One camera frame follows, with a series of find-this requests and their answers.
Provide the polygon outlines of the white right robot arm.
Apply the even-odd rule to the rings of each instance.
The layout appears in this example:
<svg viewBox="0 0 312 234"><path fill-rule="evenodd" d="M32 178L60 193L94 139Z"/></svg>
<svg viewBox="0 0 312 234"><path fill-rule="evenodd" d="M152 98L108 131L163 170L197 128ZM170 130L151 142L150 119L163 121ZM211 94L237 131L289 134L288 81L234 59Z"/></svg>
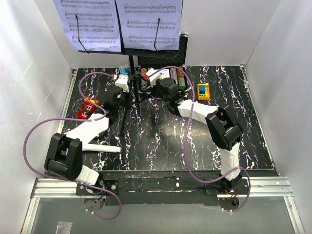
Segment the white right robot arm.
<svg viewBox="0 0 312 234"><path fill-rule="evenodd" d="M178 90L177 84L171 78L157 78L151 82L151 87L152 94L166 102L170 113L178 117L188 118L187 128L189 128L192 120L206 123L215 146L220 150L220 177L213 180L197 178L192 173L188 162L188 131L186 131L183 144L184 157L191 177L203 184L220 182L222 191L227 194L237 190L242 178L238 153L244 130L232 108L228 105L224 108L204 105L191 99L185 99Z"/></svg>

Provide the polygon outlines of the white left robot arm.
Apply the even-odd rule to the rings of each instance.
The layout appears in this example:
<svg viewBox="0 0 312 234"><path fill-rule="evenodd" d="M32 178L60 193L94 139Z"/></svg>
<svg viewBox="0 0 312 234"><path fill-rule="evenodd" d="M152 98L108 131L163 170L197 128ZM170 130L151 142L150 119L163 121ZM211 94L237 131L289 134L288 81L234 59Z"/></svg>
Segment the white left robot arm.
<svg viewBox="0 0 312 234"><path fill-rule="evenodd" d="M104 184L99 173L83 165L82 154L85 151L120 152L117 146L92 144L91 141L116 121L119 110L131 103L127 85L111 85L107 88L103 100L84 97L80 114L82 123L64 133L55 133L50 141L44 168L46 171L70 180L87 184L93 195L103 191Z"/></svg>

